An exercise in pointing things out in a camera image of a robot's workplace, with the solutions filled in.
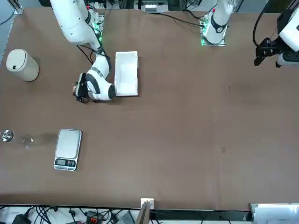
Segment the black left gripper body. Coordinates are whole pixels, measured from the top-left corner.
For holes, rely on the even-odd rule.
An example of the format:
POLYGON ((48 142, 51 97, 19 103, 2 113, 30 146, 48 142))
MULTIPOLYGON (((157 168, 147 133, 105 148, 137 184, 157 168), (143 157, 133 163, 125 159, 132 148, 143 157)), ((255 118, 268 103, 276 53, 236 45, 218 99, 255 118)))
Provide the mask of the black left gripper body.
POLYGON ((273 55, 278 55, 282 53, 281 38, 276 38, 275 40, 271 40, 270 38, 265 38, 265 48, 272 49, 273 55))

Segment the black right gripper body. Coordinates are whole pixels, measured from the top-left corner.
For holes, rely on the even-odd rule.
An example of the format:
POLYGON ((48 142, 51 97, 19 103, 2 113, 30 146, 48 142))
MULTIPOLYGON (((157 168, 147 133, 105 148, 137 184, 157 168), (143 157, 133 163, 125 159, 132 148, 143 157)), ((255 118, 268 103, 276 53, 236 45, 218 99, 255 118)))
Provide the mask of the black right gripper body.
POLYGON ((86 83, 86 73, 81 73, 78 81, 78 97, 88 97, 88 88, 86 83))

